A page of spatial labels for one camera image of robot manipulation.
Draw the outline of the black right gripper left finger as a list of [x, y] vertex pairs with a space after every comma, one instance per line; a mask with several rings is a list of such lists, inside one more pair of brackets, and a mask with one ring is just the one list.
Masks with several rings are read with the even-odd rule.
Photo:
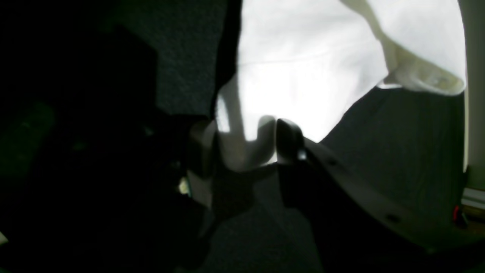
[[172, 273], [204, 256], [204, 207], [178, 186], [191, 133], [170, 121], [105, 154], [79, 151], [35, 165], [1, 216], [1, 267], [11, 273]]

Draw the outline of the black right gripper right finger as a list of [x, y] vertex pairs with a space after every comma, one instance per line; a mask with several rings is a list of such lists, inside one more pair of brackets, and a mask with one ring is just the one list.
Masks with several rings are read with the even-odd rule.
[[326, 273], [463, 273], [484, 236], [414, 212], [351, 173], [287, 119], [276, 125], [281, 197], [309, 222]]

